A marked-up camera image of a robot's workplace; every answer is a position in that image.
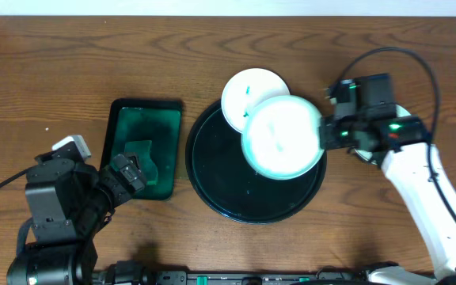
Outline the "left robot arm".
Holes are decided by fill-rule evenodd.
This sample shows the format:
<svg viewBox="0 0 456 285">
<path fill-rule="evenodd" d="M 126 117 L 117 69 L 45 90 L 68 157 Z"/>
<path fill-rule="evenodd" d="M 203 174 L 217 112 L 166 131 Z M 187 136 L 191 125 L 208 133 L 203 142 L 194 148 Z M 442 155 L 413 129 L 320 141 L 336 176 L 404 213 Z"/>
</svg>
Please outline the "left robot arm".
<svg viewBox="0 0 456 285">
<path fill-rule="evenodd" d="M 115 209 L 146 187 L 137 154 L 123 153 L 103 169 L 81 158 L 40 157 L 26 175 L 31 218 L 17 235 L 9 284 L 114 284 L 116 273 L 94 271 L 94 236 Z"/>
</svg>

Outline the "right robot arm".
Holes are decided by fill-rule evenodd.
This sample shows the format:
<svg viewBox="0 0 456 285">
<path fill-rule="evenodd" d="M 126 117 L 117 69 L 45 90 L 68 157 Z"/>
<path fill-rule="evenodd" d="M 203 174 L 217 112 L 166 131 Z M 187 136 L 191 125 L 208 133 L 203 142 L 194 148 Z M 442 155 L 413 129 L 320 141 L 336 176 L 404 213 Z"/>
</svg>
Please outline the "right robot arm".
<svg viewBox="0 0 456 285">
<path fill-rule="evenodd" d="M 389 266 L 371 272 L 369 280 L 456 284 L 456 191 L 422 120 L 405 110 L 371 120 L 327 116 L 320 120 L 319 139 L 323 150 L 345 148 L 380 168 L 405 202 L 434 267 L 433 279 Z"/>
</svg>

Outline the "round black tray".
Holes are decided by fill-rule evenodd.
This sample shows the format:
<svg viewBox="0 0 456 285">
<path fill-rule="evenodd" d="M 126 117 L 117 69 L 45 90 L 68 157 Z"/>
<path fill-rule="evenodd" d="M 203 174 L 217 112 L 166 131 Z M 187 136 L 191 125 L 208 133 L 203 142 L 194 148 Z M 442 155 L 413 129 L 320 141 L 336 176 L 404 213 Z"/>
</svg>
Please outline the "round black tray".
<svg viewBox="0 0 456 285">
<path fill-rule="evenodd" d="M 269 224 L 299 213 L 315 197 L 325 177 L 327 155 L 300 177 L 264 177 L 245 160 L 241 134 L 226 122 L 216 101 L 192 126 L 185 165 L 192 187 L 212 210 L 236 222 Z"/>
</svg>

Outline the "black rectangular tray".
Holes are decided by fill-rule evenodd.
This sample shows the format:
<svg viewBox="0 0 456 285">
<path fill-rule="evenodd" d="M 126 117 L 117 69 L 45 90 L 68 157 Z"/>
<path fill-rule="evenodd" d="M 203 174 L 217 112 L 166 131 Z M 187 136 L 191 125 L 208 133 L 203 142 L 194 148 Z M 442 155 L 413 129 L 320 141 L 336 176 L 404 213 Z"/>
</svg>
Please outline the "black rectangular tray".
<svg viewBox="0 0 456 285">
<path fill-rule="evenodd" d="M 151 158 L 158 167 L 158 183 L 135 195 L 140 200 L 167 200 L 173 193 L 181 128 L 180 101 L 120 98 L 112 102 L 101 167 L 124 153 L 125 144 L 151 140 Z"/>
</svg>

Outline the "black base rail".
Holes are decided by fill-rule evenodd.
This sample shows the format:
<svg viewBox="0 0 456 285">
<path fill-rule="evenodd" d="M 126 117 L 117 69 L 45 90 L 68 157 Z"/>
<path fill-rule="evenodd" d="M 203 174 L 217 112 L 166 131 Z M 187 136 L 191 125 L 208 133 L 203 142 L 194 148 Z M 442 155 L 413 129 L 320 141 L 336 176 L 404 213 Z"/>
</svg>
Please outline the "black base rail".
<svg viewBox="0 0 456 285">
<path fill-rule="evenodd" d="M 312 274 L 264 272 L 152 271 L 135 260 L 119 261 L 93 273 L 93 284 L 141 285 L 290 285 L 290 284 L 368 284 L 360 274 L 335 268 Z"/>
</svg>

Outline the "light green plate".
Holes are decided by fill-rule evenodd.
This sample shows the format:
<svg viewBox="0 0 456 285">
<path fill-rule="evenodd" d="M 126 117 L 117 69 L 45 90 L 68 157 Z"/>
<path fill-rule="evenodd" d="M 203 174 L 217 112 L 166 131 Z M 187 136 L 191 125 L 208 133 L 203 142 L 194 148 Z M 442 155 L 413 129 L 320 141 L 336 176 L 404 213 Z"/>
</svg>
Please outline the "light green plate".
<svg viewBox="0 0 456 285">
<path fill-rule="evenodd" d="M 411 113 L 402 107 L 401 105 L 397 104 L 396 105 L 396 110 L 397 110 L 397 117 L 403 117 L 403 116 L 410 116 Z M 362 162 L 366 162 L 371 165 L 376 165 L 377 162 L 375 161 L 374 154 L 365 150 L 357 150 L 354 149 L 354 154 L 355 156 L 360 159 Z"/>
<path fill-rule="evenodd" d="M 257 105 L 241 133 L 245 160 L 260 175 L 285 181 L 319 163 L 321 113 L 310 101 L 278 96 Z"/>
</svg>

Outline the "white plate with green stains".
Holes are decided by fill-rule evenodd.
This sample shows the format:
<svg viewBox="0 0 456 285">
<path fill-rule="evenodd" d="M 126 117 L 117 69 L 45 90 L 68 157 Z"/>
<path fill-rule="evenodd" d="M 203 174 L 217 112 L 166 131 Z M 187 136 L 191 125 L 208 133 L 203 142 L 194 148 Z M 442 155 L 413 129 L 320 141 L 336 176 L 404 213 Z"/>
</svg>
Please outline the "white plate with green stains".
<svg viewBox="0 0 456 285">
<path fill-rule="evenodd" d="M 242 133 L 257 105 L 289 94 L 287 84 L 278 74 L 262 68 L 246 69 L 226 83 L 221 96 L 222 114 L 235 131 Z"/>
</svg>

